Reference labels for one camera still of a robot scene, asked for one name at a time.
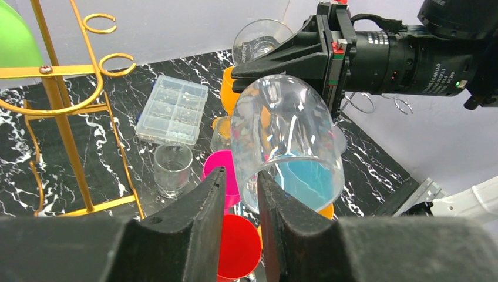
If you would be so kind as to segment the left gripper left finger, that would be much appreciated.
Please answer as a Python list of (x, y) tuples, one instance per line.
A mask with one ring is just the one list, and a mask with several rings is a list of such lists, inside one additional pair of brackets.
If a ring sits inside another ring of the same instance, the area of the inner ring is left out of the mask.
[(122, 223), (102, 281), (216, 281), (226, 169), (214, 169), (178, 201)]

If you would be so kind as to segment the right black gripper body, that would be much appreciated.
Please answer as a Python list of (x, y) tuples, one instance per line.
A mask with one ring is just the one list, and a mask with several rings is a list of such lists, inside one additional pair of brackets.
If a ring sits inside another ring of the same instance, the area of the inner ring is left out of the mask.
[(268, 53), (236, 66), (232, 89), (241, 93), (255, 80), (286, 74), (311, 85), (338, 117), (350, 66), (356, 57), (356, 32), (346, 2), (320, 2), (292, 37)]

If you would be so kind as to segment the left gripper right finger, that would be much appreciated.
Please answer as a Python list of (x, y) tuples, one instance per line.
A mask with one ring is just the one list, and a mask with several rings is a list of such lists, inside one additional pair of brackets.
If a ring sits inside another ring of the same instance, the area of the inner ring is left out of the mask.
[(278, 185), (257, 177), (267, 281), (350, 281), (344, 230)]

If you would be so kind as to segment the red wine glass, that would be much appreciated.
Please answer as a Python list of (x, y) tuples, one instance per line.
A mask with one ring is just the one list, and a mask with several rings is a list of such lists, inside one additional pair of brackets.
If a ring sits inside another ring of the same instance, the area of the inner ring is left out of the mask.
[(234, 214), (223, 216), (217, 281), (234, 281), (253, 272), (262, 254), (254, 225)]

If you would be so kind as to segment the blue wine glass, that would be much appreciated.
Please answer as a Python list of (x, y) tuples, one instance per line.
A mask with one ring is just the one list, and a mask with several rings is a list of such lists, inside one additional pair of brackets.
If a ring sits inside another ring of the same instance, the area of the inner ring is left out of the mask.
[(288, 158), (268, 172), (286, 193), (315, 211), (332, 204), (344, 185), (341, 166), (318, 160)]

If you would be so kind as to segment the clear champagne flute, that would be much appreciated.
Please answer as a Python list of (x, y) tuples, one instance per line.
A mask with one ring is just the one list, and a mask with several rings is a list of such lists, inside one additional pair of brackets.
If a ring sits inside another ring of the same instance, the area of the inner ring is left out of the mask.
[(269, 53), (293, 34), (286, 24), (275, 19), (258, 19), (248, 23), (234, 39), (233, 65), (241, 65)]

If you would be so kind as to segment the clear wine glass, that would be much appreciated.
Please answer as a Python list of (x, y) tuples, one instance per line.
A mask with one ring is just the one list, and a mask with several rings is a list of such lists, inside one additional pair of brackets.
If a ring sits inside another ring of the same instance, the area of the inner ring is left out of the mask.
[(303, 80), (270, 75), (251, 83), (238, 98), (230, 123), (243, 205), (259, 212), (258, 173), (268, 172), (285, 159), (312, 159), (342, 167), (334, 129), (325, 102)]

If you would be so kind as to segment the orange glass yellow base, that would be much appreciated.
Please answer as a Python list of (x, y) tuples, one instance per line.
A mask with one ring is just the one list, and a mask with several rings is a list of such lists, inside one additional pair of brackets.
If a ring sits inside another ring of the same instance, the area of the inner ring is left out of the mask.
[(218, 117), (216, 118), (211, 127), (215, 129), (215, 126), (217, 125), (218, 122), (221, 122), (221, 130), (223, 133), (229, 134), (230, 133), (230, 122), (231, 122), (231, 116), (234, 112), (235, 105), (238, 101), (238, 98), (240, 97), (239, 93), (235, 93), (232, 90), (233, 83), (235, 79), (231, 77), (232, 70), (234, 69), (233, 66), (228, 67), (227, 69), (224, 70), (223, 72), (223, 80), (221, 83), (221, 89), (220, 89), (220, 99), (221, 99), (221, 104), (225, 111), (227, 112), (227, 117)]

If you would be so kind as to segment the clear stemless glass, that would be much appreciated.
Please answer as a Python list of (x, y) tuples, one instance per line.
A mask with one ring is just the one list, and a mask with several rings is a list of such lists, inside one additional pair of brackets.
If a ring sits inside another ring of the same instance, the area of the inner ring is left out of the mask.
[(231, 149), (230, 123), (231, 116), (218, 117), (213, 121), (213, 135), (210, 142), (213, 153)]

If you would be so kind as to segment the green wine glass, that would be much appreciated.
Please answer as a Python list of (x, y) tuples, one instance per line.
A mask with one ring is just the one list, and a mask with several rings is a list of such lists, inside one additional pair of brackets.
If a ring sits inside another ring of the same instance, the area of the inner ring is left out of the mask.
[(1, 1), (1, 67), (43, 65), (35, 37), (24, 19), (5, 1)]

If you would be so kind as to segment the orange glass yellow foot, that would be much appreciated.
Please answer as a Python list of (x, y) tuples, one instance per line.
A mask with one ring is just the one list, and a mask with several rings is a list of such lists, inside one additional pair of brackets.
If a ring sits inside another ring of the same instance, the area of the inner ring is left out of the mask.
[[(334, 205), (330, 204), (329, 206), (321, 209), (318, 213), (321, 214), (322, 216), (328, 218), (328, 219), (333, 219), (334, 218)], [(263, 245), (263, 235), (262, 235), (262, 231), (261, 231), (261, 225), (259, 225), (257, 227), (257, 233), (258, 233), (259, 238), (260, 238), (261, 249), (263, 249), (264, 245)]]

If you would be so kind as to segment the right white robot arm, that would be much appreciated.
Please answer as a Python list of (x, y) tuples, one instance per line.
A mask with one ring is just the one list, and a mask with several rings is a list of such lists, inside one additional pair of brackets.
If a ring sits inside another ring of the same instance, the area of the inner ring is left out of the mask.
[(425, 1), (420, 25), (372, 14), (346, 1), (321, 2), (278, 43), (260, 34), (241, 46), (232, 70), (238, 98), (231, 151), (243, 205), (258, 213), (257, 176), (319, 212), (341, 194), (335, 126), (347, 92), (454, 96), (469, 110), (497, 106), (497, 2)]

